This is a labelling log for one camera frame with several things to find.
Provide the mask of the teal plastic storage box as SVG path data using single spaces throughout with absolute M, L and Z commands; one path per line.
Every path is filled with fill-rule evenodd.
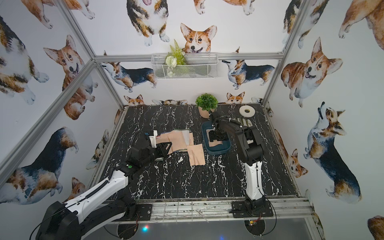
M 221 143 L 215 145 L 215 146 L 210 146 L 210 144 L 213 144 L 214 142 L 210 142 L 209 140 L 209 132 L 213 130 L 211 122 L 203 122 L 202 123 L 202 134 L 203 134 L 203 141 L 204 141 L 204 146 L 210 155 L 223 155 L 226 154 L 230 149 L 231 149 L 231 141 L 224 140 L 221 141 Z

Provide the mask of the green bordered stationery paper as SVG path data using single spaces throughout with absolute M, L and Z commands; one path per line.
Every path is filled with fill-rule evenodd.
M 188 130 L 188 129 L 175 129 L 173 131 L 178 131 L 178 132 L 187 132 L 187 133 L 190 133 L 191 131 Z

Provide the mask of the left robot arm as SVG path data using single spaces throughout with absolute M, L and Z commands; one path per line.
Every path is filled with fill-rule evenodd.
M 158 144 L 156 135 L 138 132 L 126 160 L 88 191 L 64 203 L 50 205 L 30 236 L 37 240 L 83 240 L 125 215 L 130 219 L 136 217 L 136 201 L 127 196 L 126 187 L 148 164 L 164 159 L 172 147 L 171 142 Z

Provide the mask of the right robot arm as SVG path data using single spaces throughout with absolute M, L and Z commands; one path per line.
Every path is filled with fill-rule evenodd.
M 262 165 L 264 146 L 261 135 L 256 127 L 245 126 L 229 116 L 221 116 L 209 111 L 213 131 L 209 133 L 210 140 L 224 141 L 231 135 L 237 147 L 237 154 L 246 171 L 246 199 L 244 202 L 247 212 L 252 215 L 266 205 L 266 197 L 262 187 Z

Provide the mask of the beige ribbed plant pot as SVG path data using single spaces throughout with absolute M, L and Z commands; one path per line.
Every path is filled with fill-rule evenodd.
M 202 107 L 198 107 L 198 110 L 202 118 L 205 118 L 205 119 L 210 118 L 210 110 L 203 110 Z

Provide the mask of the green artificial potted plant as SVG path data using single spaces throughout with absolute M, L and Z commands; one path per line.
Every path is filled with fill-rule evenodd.
M 215 110 L 218 106 L 218 100 L 215 96 L 204 93 L 197 97 L 196 105 L 202 108 L 203 111 Z

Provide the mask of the white tape roll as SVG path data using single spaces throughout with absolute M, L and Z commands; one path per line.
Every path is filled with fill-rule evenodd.
M 256 110 L 252 106 L 244 105 L 240 107 L 239 113 L 244 118 L 251 118 L 255 115 Z

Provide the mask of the artificial fern with flower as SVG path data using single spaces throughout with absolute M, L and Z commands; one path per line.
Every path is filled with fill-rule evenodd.
M 165 59 L 167 77 L 181 77 L 187 71 L 185 52 L 180 48 L 176 40 L 174 40 L 174 45 L 170 45 L 170 49 Z

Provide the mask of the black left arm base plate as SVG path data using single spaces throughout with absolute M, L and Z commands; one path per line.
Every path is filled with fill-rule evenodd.
M 152 204 L 136 204 L 127 208 L 125 215 L 120 221 L 149 221 L 152 215 Z

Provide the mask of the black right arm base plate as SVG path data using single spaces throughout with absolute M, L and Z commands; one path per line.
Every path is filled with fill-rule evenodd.
M 238 218 L 259 218 L 259 217 L 273 217 L 274 210 L 268 201 L 261 201 L 256 203 L 255 206 L 247 201 L 232 202 L 229 211 L 235 219 Z

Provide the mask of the aluminium frame post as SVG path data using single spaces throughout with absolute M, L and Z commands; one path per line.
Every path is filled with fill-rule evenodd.
M 104 81 L 107 89 L 109 90 L 110 94 L 114 98 L 115 102 L 118 104 L 120 109 L 124 109 L 124 104 L 121 98 L 119 97 L 116 89 L 112 85 L 111 81 L 109 80 L 109 77 L 101 67 L 99 63 L 96 62 L 96 54 L 89 43 L 88 39 L 86 38 L 86 35 L 84 34 L 83 30 L 81 29 L 79 23 L 77 22 L 75 16 L 73 15 L 72 11 L 69 9 L 66 1 L 54 1 L 57 8 L 59 9 L 59 12 L 62 14 L 63 18 L 67 21 L 67 24 L 69 25 L 70 29 L 73 31 L 75 36 L 78 38 L 80 45 L 82 48 L 86 51 L 87 55 L 89 56 L 91 61 L 94 61 L 96 63 L 95 68 L 98 71 L 99 76 Z

